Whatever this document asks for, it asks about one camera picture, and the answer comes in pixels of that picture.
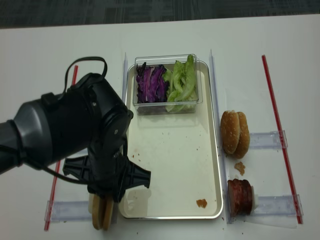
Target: red rod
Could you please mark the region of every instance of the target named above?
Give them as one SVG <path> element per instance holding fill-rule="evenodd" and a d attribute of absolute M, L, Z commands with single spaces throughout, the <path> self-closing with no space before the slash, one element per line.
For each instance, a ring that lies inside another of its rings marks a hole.
<path fill-rule="evenodd" d="M 74 70 L 73 70 L 72 85 L 76 84 L 77 74 L 78 74 L 78 65 L 75 65 L 74 66 Z M 61 162 L 61 160 L 59 160 L 55 164 L 55 172 L 56 173 L 59 173 L 60 162 Z M 51 187 L 51 194 L 50 194 L 49 213 L 48 213 L 48 218 L 47 218 L 48 221 L 45 221 L 45 225 L 44 225 L 44 231 L 45 232 L 49 231 L 50 219 L 51 219 L 51 213 L 52 213 L 52 204 L 53 204 L 53 202 L 55 200 L 56 184 L 57 184 L 57 177 L 54 176 L 53 177 L 53 182 L 52 182 L 52 187 Z"/>
<path fill-rule="evenodd" d="M 274 116 L 275 116 L 276 125 L 277 125 L 277 128 L 278 128 L 278 131 L 280 133 L 282 133 L 283 130 L 282 130 L 281 122 L 280 122 L 280 117 L 279 117 L 279 112 L 278 112 L 278 108 L 277 108 L 275 93 L 274 93 L 274 89 L 272 87 L 269 68 L 268 68 L 267 59 L 266 59 L 265 55 L 262 55 L 262 62 L 263 62 L 266 82 L 267 82 L 268 87 L 269 87 L 269 92 L 270 92 L 270 97 L 271 97 L 271 102 L 272 102 L 272 107 L 273 107 L 273 112 L 274 112 Z M 282 152 L 283 152 L 286 172 L 287 172 L 288 178 L 289 178 L 291 194 L 292 194 L 292 197 L 293 197 L 293 202 L 294 202 L 294 207 L 295 207 L 295 212 L 296 212 L 296 218 L 298 220 L 298 224 L 302 224 L 303 223 L 302 215 L 301 215 L 302 211 L 300 210 L 300 206 L 299 206 L 298 200 L 296 198 L 297 191 L 296 191 L 296 187 L 295 187 L 294 177 L 292 175 L 290 162 L 289 162 L 288 151 L 285 148 L 284 137 L 282 136 L 282 134 L 280 134 L 280 141 L 281 141 L 281 144 L 282 144 Z"/>

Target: plastic container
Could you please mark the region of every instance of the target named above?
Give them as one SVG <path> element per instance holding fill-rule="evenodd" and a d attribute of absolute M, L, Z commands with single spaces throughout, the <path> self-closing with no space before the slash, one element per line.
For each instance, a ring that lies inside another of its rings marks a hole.
<path fill-rule="evenodd" d="M 197 99 L 194 101 L 177 101 L 177 102 L 148 102 L 138 103 L 138 83 L 137 67 L 146 63 L 147 67 L 157 67 L 164 65 L 167 70 L 173 71 L 176 61 L 185 63 L 189 54 L 184 55 L 171 55 L 171 56 L 154 56 L 154 57 L 137 57 L 135 59 L 134 68 L 134 89 L 133 89 L 133 105 L 136 112 L 139 115 L 151 115 L 151 114 L 177 114 L 177 113 L 194 113 L 196 111 L 197 104 L 202 102 L 202 89 L 201 89 L 201 75 L 199 60 L 196 55 L 193 55 L 194 59 L 194 74 L 196 77 L 195 93 Z"/>

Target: white table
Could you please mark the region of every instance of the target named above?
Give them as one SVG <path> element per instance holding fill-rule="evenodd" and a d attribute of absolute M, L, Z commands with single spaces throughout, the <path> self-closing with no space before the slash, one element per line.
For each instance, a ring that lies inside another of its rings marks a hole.
<path fill-rule="evenodd" d="M 53 177 L 22 166 L 0 176 L 1 239 L 318 239 L 319 26 L 320 15 L 301 15 L 0 30 L 0 122 L 13 118 L 25 101 L 60 93 L 67 67 L 80 57 L 104 57 L 107 80 L 120 95 L 125 53 L 130 66 L 137 56 L 195 53 L 208 61 L 212 49 L 220 80 L 250 68 L 264 74 L 265 54 L 304 212 L 297 229 L 247 222 L 227 226 L 223 211 L 215 220 L 120 217 L 108 232 L 94 230 L 90 222 L 52 223 L 44 232 Z M 78 76 L 101 67 L 81 63 Z"/>

